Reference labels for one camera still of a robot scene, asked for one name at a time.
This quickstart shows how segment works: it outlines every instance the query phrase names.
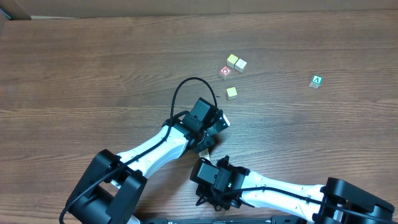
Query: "robotic arm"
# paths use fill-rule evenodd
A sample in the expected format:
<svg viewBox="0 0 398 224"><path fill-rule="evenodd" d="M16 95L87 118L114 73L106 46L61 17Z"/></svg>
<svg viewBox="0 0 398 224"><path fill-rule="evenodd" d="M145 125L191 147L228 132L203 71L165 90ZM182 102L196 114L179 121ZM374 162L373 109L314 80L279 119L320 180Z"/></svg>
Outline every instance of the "robotic arm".
<svg viewBox="0 0 398 224"><path fill-rule="evenodd" d="M166 120L159 134L135 149L117 155L106 149L98 153L69 196L65 209L84 224L139 224L132 213L147 178L189 149L199 153L213 146L213 135L230 126L223 111L202 98L191 112L177 114L171 123L170 131L170 121ZM119 189L114 197L94 184L102 179Z"/></svg>
<svg viewBox="0 0 398 224"><path fill-rule="evenodd" d="M226 156L214 166L201 158L190 180L198 183L197 206L208 202L216 211L250 207L281 210L301 218L298 223L394 223L394 207L343 180L329 178L326 185L295 185L232 166Z"/></svg>

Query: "wooden table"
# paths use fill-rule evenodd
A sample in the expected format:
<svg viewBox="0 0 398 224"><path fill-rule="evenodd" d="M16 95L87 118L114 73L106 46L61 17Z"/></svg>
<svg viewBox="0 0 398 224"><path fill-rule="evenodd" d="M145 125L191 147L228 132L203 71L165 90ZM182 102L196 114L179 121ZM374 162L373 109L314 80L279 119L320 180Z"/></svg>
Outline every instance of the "wooden table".
<svg viewBox="0 0 398 224"><path fill-rule="evenodd" d="M224 81L229 54L248 66ZM337 177L398 206L398 11L11 21L0 41L0 223L57 223L93 156L155 135L191 76L231 121L212 162L229 155L297 184ZM232 86L238 99L227 101ZM200 96L211 100L188 82L175 111ZM197 159L156 172L137 216L281 214L196 207Z"/></svg>

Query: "wire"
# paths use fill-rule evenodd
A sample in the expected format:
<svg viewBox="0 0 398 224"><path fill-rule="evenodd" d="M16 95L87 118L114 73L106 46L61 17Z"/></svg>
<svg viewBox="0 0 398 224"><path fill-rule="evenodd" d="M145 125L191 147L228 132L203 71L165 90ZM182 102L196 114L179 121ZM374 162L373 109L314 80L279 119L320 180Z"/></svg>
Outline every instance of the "wire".
<svg viewBox="0 0 398 224"><path fill-rule="evenodd" d="M397 222L394 222L394 221L389 221L389 220L385 220L383 218L375 217L375 216L372 216L372 215L365 215L365 214L362 214L362 213L359 213L359 212L354 212L354 211L351 211L351 210L348 210L348 209L345 209L345 208L341 208L341 207L337 207L337 206L334 206L334 205L330 205L330 204L325 203L325 202L314 200L314 199L309 198L309 197L304 197L304 196L301 196L301 195L294 194L292 192L288 192L288 191L277 189L277 188L273 188L273 187L250 187L250 188L245 188L245 189L232 190L230 192L225 192L225 193L221 193L221 194L215 195L213 198L204 199L204 202L202 201L200 203L200 205L205 203L205 202L207 202L207 201L209 201L209 200L210 201L218 200L220 197L224 197L226 195L239 194L241 192L247 192L247 191L252 191L252 190L262 190L262 191L271 190L271 191L275 191L275 192L279 192L279 193L282 193L282 194L289 195L291 197L298 198L300 200L304 200L306 202L315 203L315 204L318 204L318 205L322 205L324 207L328 207L328 208L331 208L331 209L334 209L334 210L337 210L337 211L341 211L341 212L350 214L350 215L355 215L357 217L368 218L368 219L371 219L371 220L374 220L374 221L377 221L377 222L381 222L381 223L386 223L386 224L398 224Z"/></svg>
<svg viewBox="0 0 398 224"><path fill-rule="evenodd" d="M124 164L122 164L121 166L119 166L118 168L112 170L111 172L105 174L102 178L100 178L100 180L98 180L97 182L95 182L94 184L91 184L85 191L83 191L80 195L78 195L71 203L69 203L69 205L65 206L65 208L62 210L61 214L60 214L60 218L59 218L59 222L60 224L65 224L63 222L63 218L65 216L65 214L67 213L67 211L69 211L73 204L82 198L82 196L84 196L87 192L89 192L91 189L95 188L96 186L98 186L100 183L102 183L102 181L108 179L109 177L111 177L112 175L114 175L115 173L125 169L129 164L131 164L132 162L137 161L138 159L140 159L142 156L148 154L149 152L151 152L152 150L156 149L157 147L159 147L163 142L166 141L167 137L169 136L172 126L173 126L173 122L174 122L174 117L173 117L173 112L174 112L174 104L175 104L175 98L177 97L177 93L179 91L179 89L181 88L181 86L186 83L189 80L199 80L201 82L203 82L204 84L206 84L206 86L209 88L209 90L211 91L211 95L213 96L213 100L214 100L214 105L217 107L217 100L216 100L216 96L213 92L213 89L211 88L211 86L209 85L209 83L207 83L206 81L204 81L204 79L198 78L198 77L190 77L185 79L184 81L182 81L178 87L175 89L174 92L174 96L173 96L173 100L172 100L172 108L170 111L170 125L169 128L167 128L167 132L166 135L162 138L162 140L160 140L156 145L150 147L149 149L145 150L143 153L138 154L136 156L134 156L134 158L130 159L129 161L125 162ZM180 112L177 115L182 116L184 113L186 113L186 111Z"/></svg>

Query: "yellow cube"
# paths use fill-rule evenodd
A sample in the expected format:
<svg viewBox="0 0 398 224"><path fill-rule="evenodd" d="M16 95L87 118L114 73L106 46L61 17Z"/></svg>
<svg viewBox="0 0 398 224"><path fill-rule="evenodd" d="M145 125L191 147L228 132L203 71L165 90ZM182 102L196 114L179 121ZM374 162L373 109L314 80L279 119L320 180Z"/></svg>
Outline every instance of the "yellow cube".
<svg viewBox="0 0 398 224"><path fill-rule="evenodd" d="M237 61L238 61L238 57L235 56L235 55L233 55L233 54L231 54L231 55L228 57L228 59L226 60L226 64L227 64L229 67L234 68L235 63L236 63Z"/></svg>
<svg viewBox="0 0 398 224"><path fill-rule="evenodd" d="M228 100L233 100L238 97L238 92L236 91L235 87L226 89L226 95Z"/></svg>

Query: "red cube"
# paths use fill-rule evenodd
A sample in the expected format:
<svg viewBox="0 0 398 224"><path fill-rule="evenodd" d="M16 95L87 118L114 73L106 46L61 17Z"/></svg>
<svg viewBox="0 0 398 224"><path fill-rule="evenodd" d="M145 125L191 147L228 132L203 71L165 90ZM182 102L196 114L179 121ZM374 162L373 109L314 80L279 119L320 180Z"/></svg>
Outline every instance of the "red cube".
<svg viewBox="0 0 398 224"><path fill-rule="evenodd" d="M230 74L231 74L231 70L227 66L224 66L220 70L220 77L223 78L223 80L226 80Z"/></svg>

